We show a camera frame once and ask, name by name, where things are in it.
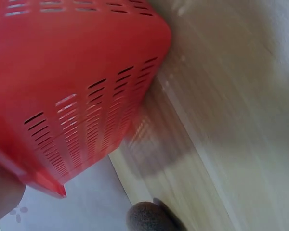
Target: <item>floor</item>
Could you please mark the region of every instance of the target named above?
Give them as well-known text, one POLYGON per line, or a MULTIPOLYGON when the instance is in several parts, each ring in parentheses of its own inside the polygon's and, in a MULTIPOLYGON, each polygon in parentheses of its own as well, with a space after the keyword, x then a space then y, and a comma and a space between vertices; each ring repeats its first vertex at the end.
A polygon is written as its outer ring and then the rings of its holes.
POLYGON ((131 203, 109 157, 65 188, 67 198, 55 199, 27 187, 19 206, 0 220, 0 231, 126 231, 131 203))
POLYGON ((289 230, 289 0, 152 0, 172 47, 121 150, 189 231, 289 230))

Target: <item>light wooden surface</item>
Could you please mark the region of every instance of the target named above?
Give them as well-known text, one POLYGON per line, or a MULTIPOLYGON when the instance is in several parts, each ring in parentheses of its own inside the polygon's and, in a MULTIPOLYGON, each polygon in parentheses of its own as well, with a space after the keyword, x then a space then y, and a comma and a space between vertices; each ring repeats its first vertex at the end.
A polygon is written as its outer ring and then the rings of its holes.
POLYGON ((110 155, 191 231, 289 231, 289 0, 155 0, 173 44, 110 155))

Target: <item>basket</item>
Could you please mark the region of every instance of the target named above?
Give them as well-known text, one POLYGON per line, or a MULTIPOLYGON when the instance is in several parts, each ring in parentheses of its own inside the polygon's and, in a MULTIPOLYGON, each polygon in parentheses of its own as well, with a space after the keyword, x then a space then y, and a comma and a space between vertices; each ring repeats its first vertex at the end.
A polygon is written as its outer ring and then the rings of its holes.
POLYGON ((143 0, 0 0, 0 165, 65 197, 119 147, 170 40, 143 0))

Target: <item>hand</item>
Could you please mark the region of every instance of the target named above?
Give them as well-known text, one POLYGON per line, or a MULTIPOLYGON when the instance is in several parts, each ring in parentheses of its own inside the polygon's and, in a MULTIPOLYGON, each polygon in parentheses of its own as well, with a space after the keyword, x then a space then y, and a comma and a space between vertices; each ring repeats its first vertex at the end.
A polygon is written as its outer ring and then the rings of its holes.
POLYGON ((0 219, 18 206, 25 188, 16 177, 0 168, 0 219))

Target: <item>white surface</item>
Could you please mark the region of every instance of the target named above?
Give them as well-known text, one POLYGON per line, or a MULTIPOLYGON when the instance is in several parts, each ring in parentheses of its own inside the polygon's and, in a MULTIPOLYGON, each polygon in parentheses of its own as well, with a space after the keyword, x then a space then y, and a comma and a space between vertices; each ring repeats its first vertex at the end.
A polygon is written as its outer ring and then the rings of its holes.
POLYGON ((29 187, 19 206, 0 221, 0 231, 125 231, 131 204, 108 158, 65 184, 55 199, 29 187))

